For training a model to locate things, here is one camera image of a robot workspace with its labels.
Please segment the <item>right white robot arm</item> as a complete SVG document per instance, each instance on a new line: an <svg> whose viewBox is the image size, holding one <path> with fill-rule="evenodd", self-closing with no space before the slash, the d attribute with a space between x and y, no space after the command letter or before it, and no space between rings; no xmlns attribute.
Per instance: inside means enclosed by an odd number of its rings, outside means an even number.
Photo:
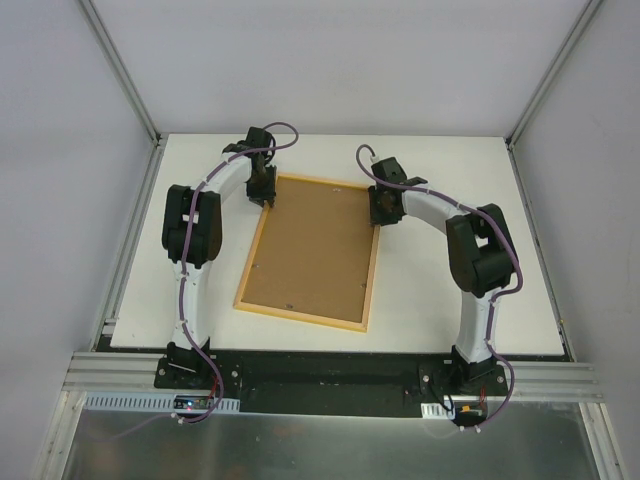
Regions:
<svg viewBox="0 0 640 480"><path fill-rule="evenodd" d="M462 295L449 382L457 392L473 394L496 367L493 335L500 299L523 284L503 212L495 204L467 206L422 178L409 178L394 157L373 157L365 173L375 181L368 188L372 224L395 225L409 216L446 237L449 270Z"/></svg>

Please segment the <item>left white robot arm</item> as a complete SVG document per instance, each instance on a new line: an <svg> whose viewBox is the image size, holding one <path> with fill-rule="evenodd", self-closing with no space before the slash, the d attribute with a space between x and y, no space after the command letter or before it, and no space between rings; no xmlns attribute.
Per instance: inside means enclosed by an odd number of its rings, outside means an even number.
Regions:
<svg viewBox="0 0 640 480"><path fill-rule="evenodd" d="M276 148L267 129L251 127L243 140L225 147L212 172L192 186L174 184L167 192L161 244L173 264L177 301L166 358L188 388L202 388L211 377L212 367L202 356L210 339L206 291L223 242L222 205L241 186L250 202L274 205L277 168L271 161Z"/></svg>

